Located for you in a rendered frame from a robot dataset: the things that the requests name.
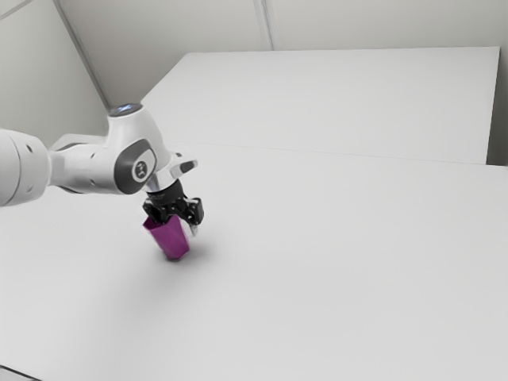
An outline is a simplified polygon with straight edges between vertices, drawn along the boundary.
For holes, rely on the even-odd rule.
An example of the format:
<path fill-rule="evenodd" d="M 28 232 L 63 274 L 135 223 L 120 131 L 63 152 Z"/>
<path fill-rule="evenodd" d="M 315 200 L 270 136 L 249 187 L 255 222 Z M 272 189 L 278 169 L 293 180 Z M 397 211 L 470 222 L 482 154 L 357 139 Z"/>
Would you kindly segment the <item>magenta faceted mug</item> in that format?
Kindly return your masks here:
<path fill-rule="evenodd" d="M 181 260 L 189 252 L 187 235 L 177 216 L 171 216 L 166 223 L 155 222 L 147 217 L 143 226 L 168 260 Z"/>

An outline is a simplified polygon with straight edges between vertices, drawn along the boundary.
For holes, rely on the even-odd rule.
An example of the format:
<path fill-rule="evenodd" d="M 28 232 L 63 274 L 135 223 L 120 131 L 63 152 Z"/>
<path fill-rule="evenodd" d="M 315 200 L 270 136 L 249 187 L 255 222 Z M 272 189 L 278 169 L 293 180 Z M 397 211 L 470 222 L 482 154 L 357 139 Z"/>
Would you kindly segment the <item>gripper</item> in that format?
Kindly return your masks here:
<path fill-rule="evenodd" d="M 172 216 L 177 216 L 188 224 L 191 238 L 198 235 L 199 225 L 204 219 L 202 200 L 188 198 L 179 180 L 163 190 L 147 193 L 147 196 L 143 209 L 152 221 L 166 224 Z"/>

